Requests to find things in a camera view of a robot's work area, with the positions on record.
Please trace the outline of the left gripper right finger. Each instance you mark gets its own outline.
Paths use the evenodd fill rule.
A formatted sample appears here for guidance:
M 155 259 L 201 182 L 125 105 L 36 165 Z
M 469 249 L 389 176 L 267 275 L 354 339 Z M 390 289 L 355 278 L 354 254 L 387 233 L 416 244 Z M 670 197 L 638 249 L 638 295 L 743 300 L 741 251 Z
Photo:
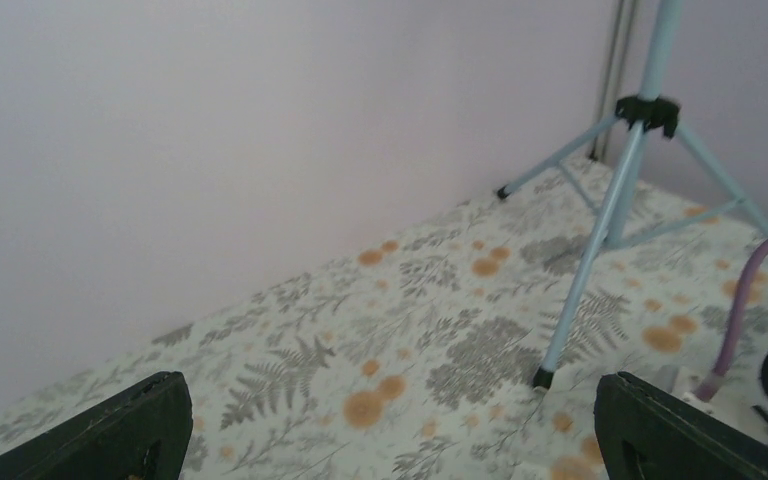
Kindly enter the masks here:
M 610 479 L 768 479 L 768 446 L 627 372 L 600 379 L 594 429 Z

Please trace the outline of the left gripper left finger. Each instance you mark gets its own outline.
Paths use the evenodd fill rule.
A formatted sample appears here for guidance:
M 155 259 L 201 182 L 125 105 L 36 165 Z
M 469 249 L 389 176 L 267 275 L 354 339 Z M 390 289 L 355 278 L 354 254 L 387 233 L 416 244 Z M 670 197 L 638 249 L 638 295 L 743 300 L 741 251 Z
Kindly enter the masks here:
M 0 479 L 177 479 L 193 430 L 180 372 L 157 372 L 0 455 Z

